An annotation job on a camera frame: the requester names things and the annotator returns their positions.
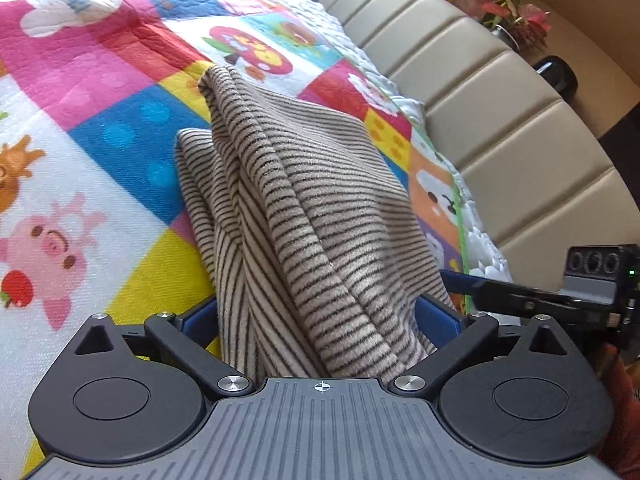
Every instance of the red leaf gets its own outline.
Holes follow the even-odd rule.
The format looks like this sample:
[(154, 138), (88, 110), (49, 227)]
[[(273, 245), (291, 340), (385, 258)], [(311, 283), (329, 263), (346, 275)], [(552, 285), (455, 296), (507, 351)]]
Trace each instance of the red leaf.
[(484, 10), (484, 12), (495, 14), (496, 16), (500, 16), (502, 18), (505, 18), (509, 15), (509, 11), (507, 9), (498, 4), (494, 4), (493, 2), (482, 4), (482, 10)]
[(551, 25), (546, 22), (546, 14), (544, 12), (540, 12), (539, 14), (535, 14), (527, 18), (529, 23), (535, 23), (537, 26), (546, 30), (551, 30)]
[(529, 22), (529, 27), (541, 38), (544, 38), (546, 36), (546, 32), (551, 28), (551, 26), (546, 23), (537, 22)]

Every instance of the blue polka dot square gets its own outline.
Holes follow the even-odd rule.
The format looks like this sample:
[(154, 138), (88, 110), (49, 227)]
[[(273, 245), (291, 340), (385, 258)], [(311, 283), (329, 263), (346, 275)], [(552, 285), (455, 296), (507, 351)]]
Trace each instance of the blue polka dot square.
[(151, 0), (162, 20), (184, 20), (203, 16), (229, 16), (217, 0)]
[(207, 128), (160, 86), (150, 86), (69, 131), (104, 171), (170, 224), (184, 208), (174, 164), (175, 135)]

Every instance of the cartoon giraffe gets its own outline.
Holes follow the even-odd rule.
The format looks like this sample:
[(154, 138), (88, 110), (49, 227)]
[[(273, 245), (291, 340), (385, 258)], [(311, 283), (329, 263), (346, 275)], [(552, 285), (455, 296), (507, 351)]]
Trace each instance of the cartoon giraffe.
[(15, 145), (2, 145), (0, 151), (0, 213), (14, 203), (20, 189), (20, 177), (29, 178), (32, 173), (27, 169), (34, 160), (45, 155), (42, 150), (27, 151), (31, 137), (23, 136)]

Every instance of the beige sofa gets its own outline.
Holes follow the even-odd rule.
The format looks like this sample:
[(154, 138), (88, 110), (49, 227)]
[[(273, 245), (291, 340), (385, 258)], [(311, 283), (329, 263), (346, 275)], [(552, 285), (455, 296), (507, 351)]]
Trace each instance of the beige sofa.
[(572, 245), (640, 242), (640, 212), (584, 123), (444, 0), (320, 0), (380, 72), (425, 103), (517, 282), (555, 290)]

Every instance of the striped towel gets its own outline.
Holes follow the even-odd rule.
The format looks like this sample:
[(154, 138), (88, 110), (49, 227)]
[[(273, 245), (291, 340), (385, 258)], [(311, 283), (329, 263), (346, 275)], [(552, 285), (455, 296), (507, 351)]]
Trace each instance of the striped towel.
[(224, 66), (199, 88), (211, 131), (181, 131), (176, 159), (216, 283), (223, 359), (257, 381), (388, 381), (433, 351), (415, 300), (449, 298), (363, 124)]

